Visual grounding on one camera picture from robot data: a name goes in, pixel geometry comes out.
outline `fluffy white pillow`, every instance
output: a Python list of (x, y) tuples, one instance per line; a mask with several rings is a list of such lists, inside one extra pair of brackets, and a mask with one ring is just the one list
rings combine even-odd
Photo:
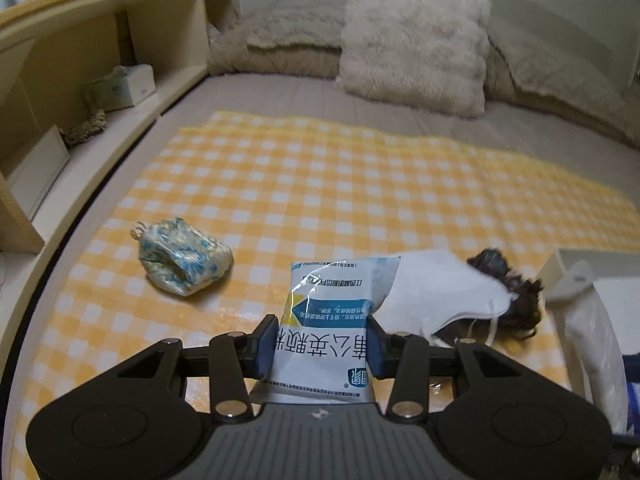
[(348, 0), (338, 85), (371, 99), (478, 117), (489, 0)]

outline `white cloth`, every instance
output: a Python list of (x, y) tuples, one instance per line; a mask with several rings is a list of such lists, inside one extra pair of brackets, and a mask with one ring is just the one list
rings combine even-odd
[(386, 332), (429, 337), (459, 319), (497, 319), (510, 304), (501, 282), (449, 251), (411, 251), (400, 254), (394, 284), (374, 316)]

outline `gray bed sheet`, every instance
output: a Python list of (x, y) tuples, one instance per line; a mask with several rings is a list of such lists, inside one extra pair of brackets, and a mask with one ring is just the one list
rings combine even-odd
[(210, 77), (196, 91), (212, 110), (306, 116), (523, 153), (616, 188), (640, 206), (640, 151), (551, 114), (489, 101), (484, 117), (461, 119), (353, 96), (332, 80), (285, 75)]

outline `mask ear loop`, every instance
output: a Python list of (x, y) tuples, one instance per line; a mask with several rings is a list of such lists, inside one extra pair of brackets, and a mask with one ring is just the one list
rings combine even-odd
[(478, 321), (478, 320), (477, 320), (477, 319), (473, 320), (473, 321), (471, 322), (471, 324), (469, 325), (469, 330), (467, 330), (467, 331), (466, 331), (466, 336), (467, 336), (469, 339), (473, 339), (473, 338), (474, 338), (474, 337), (473, 337), (473, 333), (474, 333), (474, 325), (476, 324), (476, 321)]
[(425, 339), (429, 342), (431, 346), (437, 346), (439, 348), (453, 348), (453, 346), (445, 343), (442, 339), (440, 339), (437, 336), (434, 336), (433, 334), (428, 337), (425, 337)]
[(498, 333), (498, 316), (495, 315), (493, 300), (489, 300), (489, 305), (491, 306), (491, 322), (489, 324), (489, 335), (484, 342), (484, 344), (487, 346), (492, 345), (495, 339), (495, 335)]

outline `white box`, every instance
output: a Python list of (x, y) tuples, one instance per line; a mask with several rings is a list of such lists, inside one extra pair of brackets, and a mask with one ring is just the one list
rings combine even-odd
[(593, 287), (622, 353), (640, 352), (640, 253), (556, 249), (538, 278), (549, 305), (573, 301)]
[(148, 64), (117, 66), (109, 75), (82, 86), (90, 111), (100, 108), (109, 112), (135, 106), (155, 91), (154, 69)]
[(69, 152), (53, 126), (9, 175), (11, 192), (29, 220), (68, 161)]

